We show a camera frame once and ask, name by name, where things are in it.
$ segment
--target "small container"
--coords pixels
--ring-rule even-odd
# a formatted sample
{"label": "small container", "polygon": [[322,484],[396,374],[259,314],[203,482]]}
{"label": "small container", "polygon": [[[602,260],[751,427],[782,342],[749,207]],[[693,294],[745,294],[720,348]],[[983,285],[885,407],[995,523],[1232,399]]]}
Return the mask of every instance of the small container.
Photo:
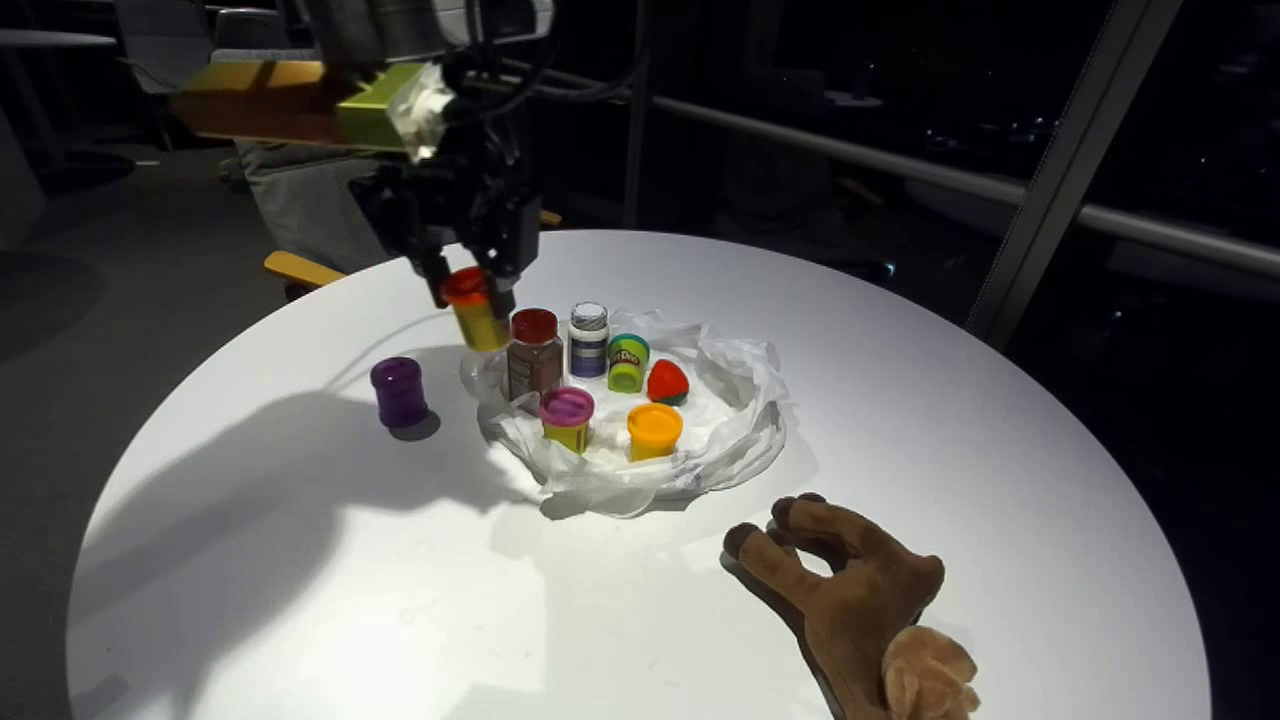
{"label": "small container", "polygon": [[429,419],[429,399],[425,399],[425,374],[409,358],[388,358],[370,374],[370,392],[374,392],[374,418],[388,427],[413,427]]}
{"label": "small container", "polygon": [[562,386],[560,319],[548,310],[521,310],[506,342],[506,399],[543,397]]}
{"label": "small container", "polygon": [[543,397],[540,406],[543,418],[543,436],[582,454],[592,443],[592,418],[595,418],[595,399],[580,389],[555,389]]}
{"label": "small container", "polygon": [[608,389],[613,392],[639,392],[647,369],[647,342],[620,332],[608,342]]}
{"label": "small container", "polygon": [[608,374],[608,310],[575,304],[569,319],[569,378]]}
{"label": "small container", "polygon": [[506,327],[487,304],[483,267],[450,274],[440,296],[447,302],[472,354],[496,354],[506,345]]}
{"label": "small container", "polygon": [[628,418],[628,431],[633,431],[633,460],[671,456],[685,436],[685,419],[663,406],[639,406]]}

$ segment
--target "white round table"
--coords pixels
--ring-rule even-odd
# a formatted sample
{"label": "white round table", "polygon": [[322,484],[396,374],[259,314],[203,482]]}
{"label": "white round table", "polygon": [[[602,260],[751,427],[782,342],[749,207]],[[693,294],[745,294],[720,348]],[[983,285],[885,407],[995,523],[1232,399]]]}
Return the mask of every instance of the white round table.
{"label": "white round table", "polygon": [[[403,260],[279,310],[140,427],[85,538],[77,718],[829,718],[789,628],[720,567],[825,494],[949,565],[925,626],[987,720],[1203,720],[1185,577],[1115,460],[1018,369],[852,275],[714,242],[548,231],[521,304],[654,310],[776,345],[801,427],[751,484],[548,522],[496,484],[462,354]],[[418,358],[399,443],[363,374]]]}

